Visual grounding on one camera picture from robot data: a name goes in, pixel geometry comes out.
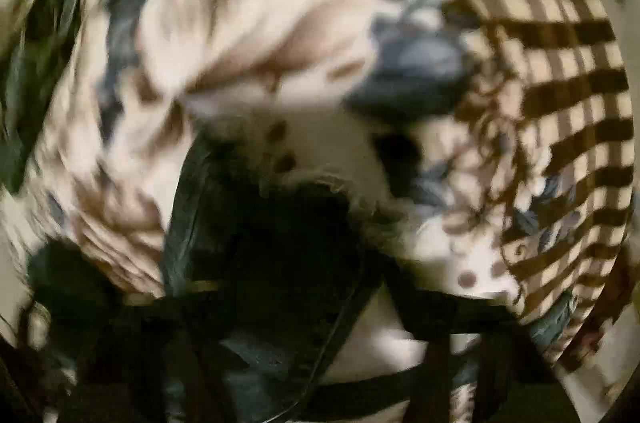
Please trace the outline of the dark blue denim jeans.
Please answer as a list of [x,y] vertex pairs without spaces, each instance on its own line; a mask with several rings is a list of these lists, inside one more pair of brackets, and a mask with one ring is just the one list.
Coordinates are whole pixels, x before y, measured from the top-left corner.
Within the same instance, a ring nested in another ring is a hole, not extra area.
[[[322,377],[381,285],[380,259],[344,194],[265,183],[237,146],[200,136],[180,176],[161,299],[213,291],[229,310],[220,346],[233,422],[359,419],[388,405],[380,383]],[[62,241],[44,244],[28,273],[51,313],[49,345],[76,375],[99,331],[139,307]]]

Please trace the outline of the floral bed blanket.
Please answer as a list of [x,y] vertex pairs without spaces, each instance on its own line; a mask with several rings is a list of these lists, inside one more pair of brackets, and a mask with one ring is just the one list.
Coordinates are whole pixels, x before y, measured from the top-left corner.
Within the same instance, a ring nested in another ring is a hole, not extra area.
[[424,358],[387,271],[506,308],[555,376],[591,313],[623,308],[634,117],[601,0],[1,0],[1,244],[29,291],[1,347],[9,421],[59,422],[77,380],[30,260],[62,241],[127,305],[161,299],[200,136],[265,183],[344,194],[378,249],[323,384],[384,395]]

